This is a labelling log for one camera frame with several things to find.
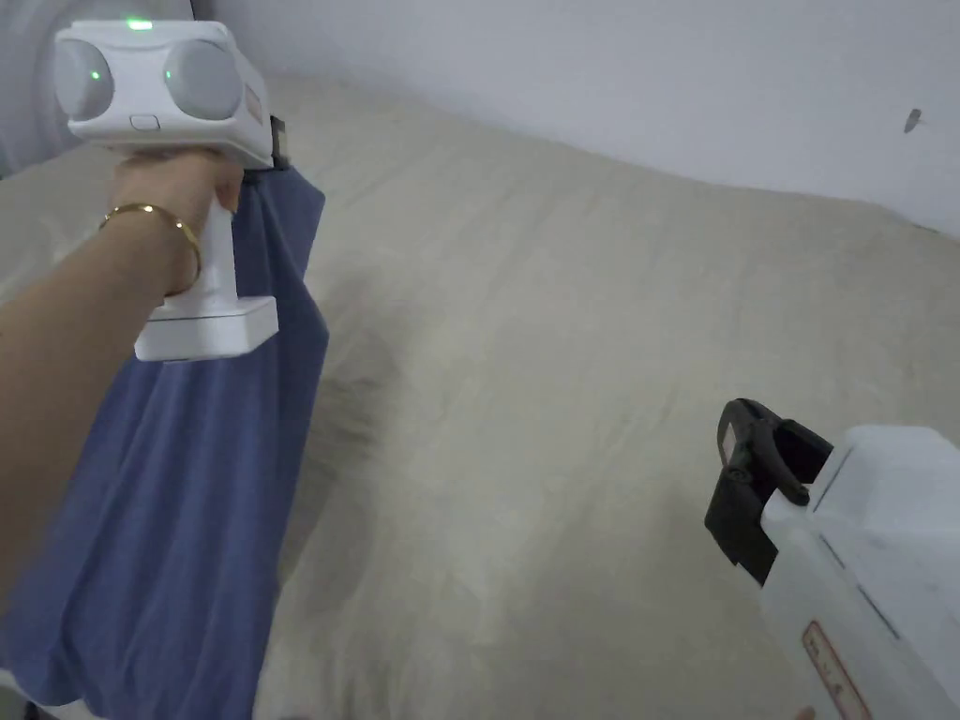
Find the white handheld device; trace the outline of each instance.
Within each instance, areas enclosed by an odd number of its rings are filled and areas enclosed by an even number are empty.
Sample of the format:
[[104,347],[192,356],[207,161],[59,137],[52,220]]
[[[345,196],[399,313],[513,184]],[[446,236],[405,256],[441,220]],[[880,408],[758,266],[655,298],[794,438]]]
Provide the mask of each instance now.
[[[221,23],[79,21],[57,33],[55,51],[57,98],[78,137],[124,154],[194,146],[247,169],[275,166],[267,88]],[[203,271],[151,315],[140,360],[233,357],[277,332],[274,298],[237,297],[231,222],[214,199]]]
[[833,448],[727,405],[706,525],[761,585],[767,627],[823,718],[960,718],[960,450],[921,427]]

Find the wrist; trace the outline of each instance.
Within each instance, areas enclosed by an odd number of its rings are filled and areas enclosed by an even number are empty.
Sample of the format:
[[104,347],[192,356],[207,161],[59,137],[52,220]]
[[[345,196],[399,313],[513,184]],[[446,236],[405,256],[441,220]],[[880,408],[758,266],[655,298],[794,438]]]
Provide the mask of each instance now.
[[197,258],[190,242],[157,212],[133,210],[114,215],[101,234],[138,247],[150,264],[151,278],[159,282],[165,296],[183,292],[196,278]]

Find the blue fabric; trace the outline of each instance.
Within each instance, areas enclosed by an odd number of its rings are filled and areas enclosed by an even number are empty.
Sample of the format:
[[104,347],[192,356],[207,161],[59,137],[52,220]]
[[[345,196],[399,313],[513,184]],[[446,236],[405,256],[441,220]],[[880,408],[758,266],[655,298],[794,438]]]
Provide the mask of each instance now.
[[0,623],[0,660],[35,700],[251,716],[328,337],[302,281],[323,206],[295,170],[244,188],[237,288],[276,297],[277,335],[230,360],[132,359],[110,388]]

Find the device base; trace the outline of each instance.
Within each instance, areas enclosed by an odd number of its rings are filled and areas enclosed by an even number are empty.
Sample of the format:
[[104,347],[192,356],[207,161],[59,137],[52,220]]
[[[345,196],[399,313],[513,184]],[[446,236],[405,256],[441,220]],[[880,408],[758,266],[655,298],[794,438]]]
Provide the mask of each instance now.
[[158,308],[136,339],[139,360],[213,360],[244,355],[273,337],[278,325],[274,298],[241,298],[217,315],[183,317]]

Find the bed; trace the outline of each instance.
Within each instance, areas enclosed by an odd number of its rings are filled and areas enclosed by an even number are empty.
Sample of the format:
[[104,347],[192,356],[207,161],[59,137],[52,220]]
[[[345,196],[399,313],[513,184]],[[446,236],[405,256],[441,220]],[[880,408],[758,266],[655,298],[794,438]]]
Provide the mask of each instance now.
[[[752,581],[703,527],[716,422],[749,396],[832,440],[960,440],[960,246],[343,84],[270,89],[327,196],[306,281],[331,343],[254,716],[792,716]],[[112,162],[0,182],[24,240],[0,298],[94,227]]]

